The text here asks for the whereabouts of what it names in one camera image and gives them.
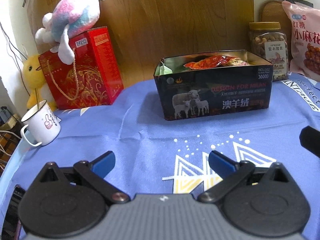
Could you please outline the red spicy snack packet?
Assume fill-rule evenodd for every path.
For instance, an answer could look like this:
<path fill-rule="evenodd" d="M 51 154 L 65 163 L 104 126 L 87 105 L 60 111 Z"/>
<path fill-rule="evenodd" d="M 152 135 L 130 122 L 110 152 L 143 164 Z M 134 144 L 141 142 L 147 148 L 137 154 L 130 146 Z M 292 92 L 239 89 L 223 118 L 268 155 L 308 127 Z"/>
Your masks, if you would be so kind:
<path fill-rule="evenodd" d="M 249 63 L 234 56 L 214 55 L 197 62 L 188 62 L 183 66 L 192 70 L 202 70 L 215 67 L 249 66 Z"/>

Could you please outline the green snack packet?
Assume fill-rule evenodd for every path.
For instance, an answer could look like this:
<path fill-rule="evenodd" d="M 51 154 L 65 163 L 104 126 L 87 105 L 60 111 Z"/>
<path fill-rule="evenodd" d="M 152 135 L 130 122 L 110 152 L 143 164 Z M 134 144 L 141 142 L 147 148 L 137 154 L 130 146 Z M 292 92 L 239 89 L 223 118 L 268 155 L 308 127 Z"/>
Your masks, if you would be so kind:
<path fill-rule="evenodd" d="M 155 75 L 176 74 L 186 71 L 187 69 L 181 64 L 175 64 L 172 61 L 161 59 L 160 63 L 155 69 Z"/>

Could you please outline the blue printed tablecloth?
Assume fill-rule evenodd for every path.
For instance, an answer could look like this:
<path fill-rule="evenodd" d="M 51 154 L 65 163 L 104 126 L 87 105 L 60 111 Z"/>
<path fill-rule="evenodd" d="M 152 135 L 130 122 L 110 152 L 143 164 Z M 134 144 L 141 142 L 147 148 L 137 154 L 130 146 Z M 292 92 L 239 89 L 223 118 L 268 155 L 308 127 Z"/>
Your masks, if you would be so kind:
<path fill-rule="evenodd" d="M 49 145 L 20 142 L 1 177 L 1 215 L 16 185 L 28 188 L 46 162 L 61 167 L 113 151 L 116 165 L 107 181 L 130 196 L 137 193 L 198 195 L 220 181 L 208 155 L 217 150 L 257 166 L 278 161 L 299 184 L 311 206 L 304 230 L 319 239 L 319 158 L 299 142 L 306 126 L 319 128 L 319 83 L 292 73 L 272 85 L 267 109 L 167 121 L 155 83 L 144 81 L 114 104 L 57 111 L 61 132 Z"/>

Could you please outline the white enamel mug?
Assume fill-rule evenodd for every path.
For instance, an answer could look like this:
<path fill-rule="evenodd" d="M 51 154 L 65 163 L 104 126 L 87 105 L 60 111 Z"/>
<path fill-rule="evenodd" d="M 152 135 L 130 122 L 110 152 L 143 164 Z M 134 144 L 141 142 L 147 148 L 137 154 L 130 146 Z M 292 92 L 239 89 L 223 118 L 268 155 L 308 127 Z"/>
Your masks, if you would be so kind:
<path fill-rule="evenodd" d="M 21 137 L 31 146 L 45 146 L 51 143 L 60 133 L 61 126 L 56 116 L 50 109 L 47 100 L 42 100 L 25 113 L 21 122 L 23 127 L 20 130 Z M 35 143 L 29 141 L 25 135 L 28 130 Z"/>

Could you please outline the black sheep tin box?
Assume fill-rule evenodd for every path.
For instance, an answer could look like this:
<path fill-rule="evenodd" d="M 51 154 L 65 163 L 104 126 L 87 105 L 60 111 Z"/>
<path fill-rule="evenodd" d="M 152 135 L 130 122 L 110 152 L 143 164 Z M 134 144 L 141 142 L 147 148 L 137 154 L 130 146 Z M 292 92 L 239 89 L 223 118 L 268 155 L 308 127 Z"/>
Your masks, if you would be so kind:
<path fill-rule="evenodd" d="M 238 57 L 249 66 L 153 74 L 166 120 L 237 113 L 269 107 L 273 64 L 246 50 L 214 51 L 163 58 L 175 64 L 197 62 L 214 55 Z"/>

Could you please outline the red gift box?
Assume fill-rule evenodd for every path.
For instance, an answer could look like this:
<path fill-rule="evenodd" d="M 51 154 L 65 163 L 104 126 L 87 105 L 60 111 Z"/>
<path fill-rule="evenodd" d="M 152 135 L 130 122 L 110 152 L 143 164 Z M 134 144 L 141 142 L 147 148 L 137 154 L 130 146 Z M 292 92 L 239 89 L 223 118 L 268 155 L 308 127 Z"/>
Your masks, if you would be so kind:
<path fill-rule="evenodd" d="M 60 110 L 111 105 L 124 89 L 107 27 L 94 28 L 69 42 L 74 63 L 57 53 L 39 56 L 44 77 Z"/>

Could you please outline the nut jar gold lid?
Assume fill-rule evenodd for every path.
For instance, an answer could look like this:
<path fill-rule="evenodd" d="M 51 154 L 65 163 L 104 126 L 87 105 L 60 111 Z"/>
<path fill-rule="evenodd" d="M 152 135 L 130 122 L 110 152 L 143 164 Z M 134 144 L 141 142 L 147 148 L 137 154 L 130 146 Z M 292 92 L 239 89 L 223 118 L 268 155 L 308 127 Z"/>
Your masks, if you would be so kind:
<path fill-rule="evenodd" d="M 273 81 L 286 80 L 289 73 L 287 36 L 279 22 L 250 22 L 252 53 L 273 64 Z"/>

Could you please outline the pink snack bag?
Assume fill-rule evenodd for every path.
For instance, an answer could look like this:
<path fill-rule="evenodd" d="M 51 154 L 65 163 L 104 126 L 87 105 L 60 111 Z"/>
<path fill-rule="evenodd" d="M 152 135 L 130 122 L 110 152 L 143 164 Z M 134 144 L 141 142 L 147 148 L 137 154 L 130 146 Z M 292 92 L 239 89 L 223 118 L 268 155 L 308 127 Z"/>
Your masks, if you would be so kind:
<path fill-rule="evenodd" d="M 319 81 L 319 10 L 288 1 L 281 3 L 291 21 L 290 70 Z"/>

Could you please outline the yellow duck plush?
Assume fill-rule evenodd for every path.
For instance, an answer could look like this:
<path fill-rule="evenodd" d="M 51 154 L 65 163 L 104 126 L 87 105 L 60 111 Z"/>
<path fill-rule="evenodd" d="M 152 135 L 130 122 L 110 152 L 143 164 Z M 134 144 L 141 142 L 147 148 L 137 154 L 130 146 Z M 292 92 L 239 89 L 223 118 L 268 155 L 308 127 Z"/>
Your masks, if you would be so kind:
<path fill-rule="evenodd" d="M 36 95 L 38 94 L 39 101 L 47 100 L 50 109 L 55 111 L 57 105 L 44 77 L 38 56 L 38 54 L 29 56 L 23 64 L 23 78 L 30 89 L 27 109 L 36 105 Z"/>

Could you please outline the wooden cutting board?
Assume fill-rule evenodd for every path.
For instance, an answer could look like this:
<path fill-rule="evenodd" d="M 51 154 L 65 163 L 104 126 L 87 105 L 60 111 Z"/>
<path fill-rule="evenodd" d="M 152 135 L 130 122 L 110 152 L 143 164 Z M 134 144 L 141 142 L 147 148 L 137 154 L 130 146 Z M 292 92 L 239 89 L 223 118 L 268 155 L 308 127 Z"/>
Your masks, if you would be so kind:
<path fill-rule="evenodd" d="M 267 0 L 259 9 L 260 22 L 279 22 L 282 31 L 287 35 L 291 35 L 291 21 L 283 10 L 281 1 Z"/>

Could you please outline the wooden backdrop panel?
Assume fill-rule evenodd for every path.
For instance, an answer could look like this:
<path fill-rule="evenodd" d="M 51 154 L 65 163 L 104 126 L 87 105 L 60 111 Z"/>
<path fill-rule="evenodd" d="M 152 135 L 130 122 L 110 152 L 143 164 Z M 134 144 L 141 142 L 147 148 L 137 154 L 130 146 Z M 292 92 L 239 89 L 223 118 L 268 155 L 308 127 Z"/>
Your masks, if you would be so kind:
<path fill-rule="evenodd" d="M 27 0 L 32 32 L 59 0 Z M 108 28 L 125 87 L 149 80 L 164 57 L 250 48 L 253 0 L 102 0 L 97 26 Z"/>

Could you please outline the pink blue plush toy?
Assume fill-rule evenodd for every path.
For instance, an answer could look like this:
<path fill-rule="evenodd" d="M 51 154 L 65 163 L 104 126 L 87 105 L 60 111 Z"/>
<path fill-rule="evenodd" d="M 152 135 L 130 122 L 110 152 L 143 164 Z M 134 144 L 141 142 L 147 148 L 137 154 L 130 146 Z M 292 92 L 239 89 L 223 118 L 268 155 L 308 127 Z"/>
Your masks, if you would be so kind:
<path fill-rule="evenodd" d="M 75 53 L 69 40 L 93 27 L 100 17 L 100 0 L 61 0 L 53 12 L 43 16 L 42 25 L 35 34 L 38 44 L 59 44 L 58 57 L 64 64 L 72 64 Z"/>

